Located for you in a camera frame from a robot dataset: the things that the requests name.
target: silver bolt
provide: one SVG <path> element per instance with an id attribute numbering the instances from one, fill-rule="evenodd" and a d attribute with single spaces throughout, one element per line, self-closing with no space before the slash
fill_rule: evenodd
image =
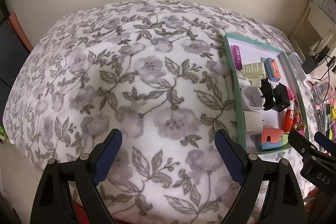
<path id="1" fill-rule="evenodd" d="M 87 153 L 81 154 L 81 156 L 79 158 L 81 160 L 87 160 L 89 158 L 89 154 L 87 154 Z"/>
<path id="2" fill-rule="evenodd" d="M 256 154 L 253 154 L 253 153 L 249 154 L 249 159 L 250 160 L 256 160 L 257 158 L 258 158 L 258 156 Z"/>
<path id="3" fill-rule="evenodd" d="M 48 159 L 48 164 L 53 164 L 54 162 L 55 162 L 55 159 L 54 158 L 50 158 L 50 159 Z"/>
<path id="4" fill-rule="evenodd" d="M 287 159 L 281 159 L 281 163 L 284 165 L 288 165 L 289 161 Z"/>

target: purple glue stick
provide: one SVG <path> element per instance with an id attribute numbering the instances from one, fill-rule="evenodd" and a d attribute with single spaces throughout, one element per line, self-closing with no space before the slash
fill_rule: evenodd
<path id="1" fill-rule="evenodd" d="M 237 45 L 232 45 L 231 51 L 236 70 L 242 70 L 243 66 L 242 66 L 242 59 L 240 57 L 239 47 Z"/>

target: bed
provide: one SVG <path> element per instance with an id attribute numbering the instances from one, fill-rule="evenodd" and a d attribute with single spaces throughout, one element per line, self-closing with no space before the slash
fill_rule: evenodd
<path id="1" fill-rule="evenodd" d="M 219 224 L 233 203 L 234 182 L 215 146 L 224 128 L 236 138 L 231 72 L 222 39 L 243 35 L 293 52 L 280 30 L 227 9 L 169 0 L 125 1 L 63 16 L 23 65 L 4 126 L 37 170 L 89 153 L 112 128 L 123 144 L 98 190 L 110 213 L 128 223 Z M 312 95 L 300 87 L 310 134 Z M 287 158 L 302 195 L 313 185 Z M 250 218 L 261 210 L 263 183 Z M 80 203 L 75 185 L 73 199 Z"/>

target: red glue bottle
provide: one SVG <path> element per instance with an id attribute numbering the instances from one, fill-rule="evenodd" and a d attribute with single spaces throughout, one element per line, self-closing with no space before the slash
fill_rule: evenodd
<path id="1" fill-rule="evenodd" d="M 291 101 L 291 105 L 287 108 L 287 111 L 286 111 L 282 130 L 284 132 L 289 133 L 292 129 L 293 122 L 294 122 L 294 101 Z"/>

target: floor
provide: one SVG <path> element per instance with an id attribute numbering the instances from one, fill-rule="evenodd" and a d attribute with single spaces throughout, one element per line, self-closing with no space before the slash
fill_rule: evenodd
<path id="1" fill-rule="evenodd" d="M 0 145 L 0 170 L 3 189 L 22 224 L 30 223 L 33 201 L 41 173 L 9 142 Z"/>

